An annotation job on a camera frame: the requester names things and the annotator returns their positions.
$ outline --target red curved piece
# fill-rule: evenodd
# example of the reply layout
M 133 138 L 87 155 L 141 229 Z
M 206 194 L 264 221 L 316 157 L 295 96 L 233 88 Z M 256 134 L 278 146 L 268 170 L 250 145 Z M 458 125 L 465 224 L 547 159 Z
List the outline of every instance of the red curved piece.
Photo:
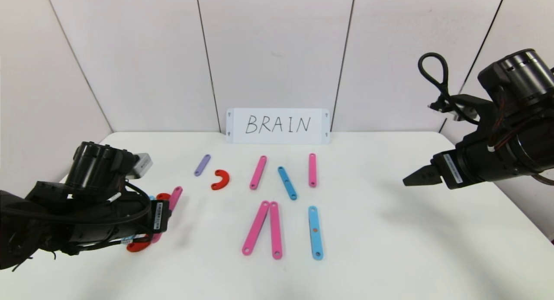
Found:
M 216 176 L 221 177 L 221 181 L 212 184 L 212 190 L 221 190 L 229 183 L 229 174 L 225 170 L 216 170 Z
M 151 242 L 144 242 L 144 243 L 130 243 L 127 245 L 127 251 L 129 252 L 139 252 L 141 250 L 146 249 L 151 244 Z
M 168 194 L 168 193 L 160 193 L 156 196 L 156 199 L 157 200 L 169 200 L 170 197 L 171 197 L 171 195 Z

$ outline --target pink bar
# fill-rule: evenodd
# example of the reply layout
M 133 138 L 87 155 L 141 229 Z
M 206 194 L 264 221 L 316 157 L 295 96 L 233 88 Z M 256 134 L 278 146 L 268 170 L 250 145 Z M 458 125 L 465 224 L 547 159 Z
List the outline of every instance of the pink bar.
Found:
M 279 223 L 279 204 L 272 201 L 269 204 L 269 221 L 271 223 L 271 250 L 273 259 L 283 257 L 283 247 L 281 246 L 281 223 Z
M 317 169 L 315 165 L 315 154 L 310 154 L 309 169 L 308 169 L 308 184 L 311 187 L 316 187 L 317 185 Z
M 264 172 L 265 162 L 267 161 L 267 156 L 262 155 L 260 157 L 260 161 L 258 161 L 258 165 L 256 166 L 256 170 L 254 171 L 254 175 L 252 176 L 252 181 L 250 181 L 250 189 L 255 190 L 258 187 L 258 183 L 260 182 L 261 173 Z
M 261 202 L 260 209 L 256 214 L 254 223 L 252 223 L 250 232 L 248 232 L 248 236 L 246 238 L 246 241 L 244 242 L 242 249 L 243 255 L 250 256 L 250 254 L 254 250 L 258 235 L 260 234 L 261 226 L 264 224 L 265 217 L 267 216 L 267 210 L 269 210 L 269 201 L 264 200 L 263 202 Z
M 173 211 L 175 209 L 175 206 L 177 205 L 177 202 L 179 201 L 180 194 L 183 192 L 183 188 L 178 186 L 174 189 L 173 193 L 171 193 L 170 197 L 170 210 Z
M 171 211 L 173 211 L 173 209 L 175 209 L 175 206 L 177 205 L 177 202 L 179 201 L 179 198 L 180 198 L 180 194 L 182 192 L 183 192 L 183 188 L 178 186 L 174 189 L 174 192 L 171 193 L 171 197 L 170 197 L 170 210 Z M 162 234 L 163 233 L 154 234 L 152 236 L 151 243 L 156 243 L 157 241 L 159 241 L 162 238 Z

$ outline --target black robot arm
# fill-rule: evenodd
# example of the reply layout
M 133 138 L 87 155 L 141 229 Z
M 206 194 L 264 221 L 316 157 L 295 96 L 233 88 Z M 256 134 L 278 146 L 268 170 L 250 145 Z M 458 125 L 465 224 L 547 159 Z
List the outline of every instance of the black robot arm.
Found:
M 436 53 L 419 61 L 422 75 L 441 91 L 431 108 L 454 112 L 457 118 L 477 123 L 477 130 L 457 143 L 455 150 L 435 154 L 431 164 L 407 176 L 406 186 L 439 184 L 460 188 L 484 181 L 531 175 L 554 185 L 540 175 L 554 168 L 554 76 L 533 49 L 508 55 L 478 75 L 492 101 L 471 95 L 448 94 L 448 71 L 443 83 L 424 71 L 426 57 L 446 61 Z
M 37 249 L 78 255 L 164 232 L 168 201 L 151 201 L 128 180 L 142 177 L 151 164 L 148 154 L 83 142 L 65 183 L 37 182 L 25 199 L 0 191 L 0 270 Z

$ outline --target red c-shaped piece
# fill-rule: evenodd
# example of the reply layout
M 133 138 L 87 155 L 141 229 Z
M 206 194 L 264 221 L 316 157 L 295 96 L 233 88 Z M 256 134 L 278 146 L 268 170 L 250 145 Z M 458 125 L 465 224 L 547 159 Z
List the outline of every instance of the red c-shaped piece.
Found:
M 221 190 L 229 183 L 229 174 L 225 170 L 216 170 L 216 176 L 220 176 L 222 179 L 220 182 L 212 184 L 212 190 Z
M 129 252 L 139 252 L 139 251 L 142 251 L 142 250 L 146 249 L 146 247 L 148 247 L 150 244 L 151 244 L 151 242 L 130 243 L 130 244 L 127 244 L 127 251 L 129 251 Z

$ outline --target blue strip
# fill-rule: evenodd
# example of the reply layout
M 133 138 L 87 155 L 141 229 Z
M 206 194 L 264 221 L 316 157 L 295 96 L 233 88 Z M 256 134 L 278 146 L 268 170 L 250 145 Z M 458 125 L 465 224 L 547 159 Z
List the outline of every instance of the blue strip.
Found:
M 283 184 L 285 185 L 285 188 L 287 189 L 287 193 L 289 193 L 289 197 L 292 200 L 296 200 L 297 193 L 294 190 L 293 184 L 289 180 L 289 176 L 287 176 L 287 172 L 285 171 L 285 168 L 279 167 L 277 168 L 279 171 L 279 175 L 281 176 L 281 180 L 283 180 Z
M 323 245 L 321 244 L 321 229 L 317 217 L 317 207 L 308 208 L 308 220 L 310 221 L 310 239 L 312 242 L 312 256 L 316 260 L 323 259 Z

